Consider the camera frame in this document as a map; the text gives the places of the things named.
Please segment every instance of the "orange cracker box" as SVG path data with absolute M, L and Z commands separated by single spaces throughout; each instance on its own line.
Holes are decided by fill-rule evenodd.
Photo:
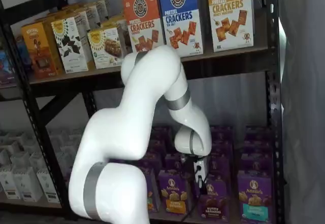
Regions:
M 165 43 L 158 0 L 123 0 L 123 4 L 133 52 Z
M 214 51 L 253 46 L 252 0 L 209 0 Z
M 21 28 L 36 78 L 56 76 L 63 72 L 51 23 L 46 18 Z

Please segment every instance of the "cracker box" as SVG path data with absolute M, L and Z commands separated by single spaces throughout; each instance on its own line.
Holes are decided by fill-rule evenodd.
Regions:
M 147 182 L 148 211 L 158 212 L 160 207 L 160 197 L 153 169 L 140 167 L 140 170 L 143 172 Z
M 180 57 L 203 54 L 199 0 L 160 0 L 166 43 Z
M 120 25 L 112 24 L 88 33 L 92 55 L 97 69 L 122 65 L 127 55 Z
M 253 46 L 252 0 L 209 0 L 214 51 Z
M 86 27 L 79 13 L 52 22 L 52 28 L 66 73 L 94 68 Z
M 37 202 L 43 195 L 42 188 L 32 167 L 14 170 L 17 187 L 26 202 Z
M 60 203 L 49 171 L 44 168 L 37 172 L 37 178 L 49 203 Z
M 13 165 L 6 165 L 0 168 L 0 182 L 9 200 L 20 200 L 21 194 L 17 188 L 17 182 L 14 178 Z
M 158 0 L 123 0 L 133 52 L 165 44 Z
M 271 178 L 257 171 L 239 171 L 237 178 L 242 223 L 272 223 Z
M 166 212 L 186 214 L 191 209 L 191 191 L 188 181 L 176 170 L 161 170 L 158 179 Z
M 199 199 L 201 217 L 228 222 L 230 198 L 225 181 L 218 174 L 209 174 L 206 187 L 207 195 L 201 195 Z
M 36 78 L 47 78 L 63 72 L 51 24 L 46 18 L 21 28 Z

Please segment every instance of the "blue cracker box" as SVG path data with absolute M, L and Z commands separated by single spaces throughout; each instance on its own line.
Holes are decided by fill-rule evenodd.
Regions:
M 180 57 L 203 54 L 199 0 L 160 0 L 166 43 Z

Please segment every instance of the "stacked boxes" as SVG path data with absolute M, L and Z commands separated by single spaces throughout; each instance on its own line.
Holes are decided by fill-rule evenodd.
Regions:
M 160 0 L 167 45 L 180 57 L 203 54 L 199 0 Z
M 253 46 L 252 0 L 209 0 L 214 51 Z
M 164 44 L 158 0 L 123 0 L 133 52 Z

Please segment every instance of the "granola bar box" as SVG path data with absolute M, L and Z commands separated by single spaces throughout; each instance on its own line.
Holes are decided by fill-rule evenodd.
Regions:
M 229 221 L 230 198 L 226 182 L 219 174 L 209 174 L 206 187 L 207 195 L 201 195 L 199 199 L 201 217 Z
M 209 0 L 214 51 L 253 46 L 252 0 Z
M 120 25 L 92 30 L 88 39 L 97 69 L 122 65 L 127 52 Z
M 238 195 L 243 223 L 272 223 L 272 181 L 265 172 L 239 171 Z
M 160 0 L 167 45 L 180 57 L 203 54 L 199 0 Z
M 79 13 L 72 13 L 51 23 L 66 73 L 89 71 L 95 67 L 83 18 Z
M 158 0 L 123 0 L 123 5 L 133 52 L 165 43 Z
M 191 209 L 191 191 L 188 181 L 176 170 L 161 170 L 158 180 L 166 212 L 186 214 Z

